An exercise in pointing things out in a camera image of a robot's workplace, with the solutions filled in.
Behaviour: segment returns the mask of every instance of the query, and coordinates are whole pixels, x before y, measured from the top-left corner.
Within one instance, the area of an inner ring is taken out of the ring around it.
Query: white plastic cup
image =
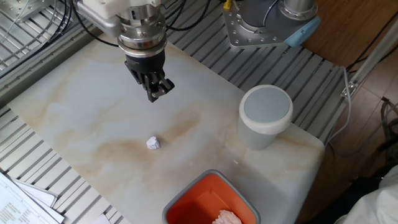
[[[293,102],[281,88],[259,85],[250,89],[239,105],[238,135],[253,150],[263,150],[292,121]]]

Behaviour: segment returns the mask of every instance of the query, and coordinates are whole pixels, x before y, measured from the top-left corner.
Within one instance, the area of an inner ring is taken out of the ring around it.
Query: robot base
[[[250,49],[258,47],[274,47],[285,45],[284,40],[278,39],[265,27],[253,27],[245,23],[239,8],[243,2],[232,0],[231,9],[223,9],[226,29],[231,46],[236,49]]]

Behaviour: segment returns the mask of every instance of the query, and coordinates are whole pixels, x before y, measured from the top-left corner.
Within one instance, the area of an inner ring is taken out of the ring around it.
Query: white cloth
[[[398,223],[398,166],[393,167],[379,184],[379,190],[363,196],[336,224]]]

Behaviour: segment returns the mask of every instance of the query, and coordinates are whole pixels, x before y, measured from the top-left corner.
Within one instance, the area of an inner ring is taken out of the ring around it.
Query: orange bin
[[[163,210],[165,224],[211,224],[220,210],[243,224],[260,224],[260,214],[219,171],[208,170],[185,187]]]

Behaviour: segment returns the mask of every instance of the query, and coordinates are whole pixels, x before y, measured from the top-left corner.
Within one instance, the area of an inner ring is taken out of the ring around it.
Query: white marble surface
[[[207,169],[224,173],[262,223],[293,223],[323,144],[292,124],[265,151],[246,150],[241,90],[172,44],[164,70],[176,87],[150,103],[123,53],[94,41],[9,106],[132,224],[162,223],[165,205]],[[151,136],[159,150],[146,148]]]

